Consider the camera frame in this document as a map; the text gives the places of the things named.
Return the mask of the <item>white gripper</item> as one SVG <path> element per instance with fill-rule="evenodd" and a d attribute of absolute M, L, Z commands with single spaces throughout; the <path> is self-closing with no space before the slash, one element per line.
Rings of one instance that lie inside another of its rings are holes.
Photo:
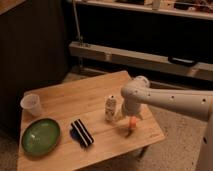
<path fill-rule="evenodd" d="M 125 118 L 126 116 L 136 117 L 142 120 L 143 117 L 141 115 L 141 104 L 124 101 L 123 104 L 121 105 L 121 108 L 115 114 L 114 120 L 119 121 Z"/>

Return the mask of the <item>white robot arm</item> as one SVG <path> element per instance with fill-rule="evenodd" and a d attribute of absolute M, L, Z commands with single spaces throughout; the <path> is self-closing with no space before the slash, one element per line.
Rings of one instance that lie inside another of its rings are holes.
<path fill-rule="evenodd" d="M 207 122 L 195 171 L 213 171 L 213 91 L 154 89 L 144 76 L 137 76 L 120 90 L 121 111 L 137 116 L 149 104 Z"/>

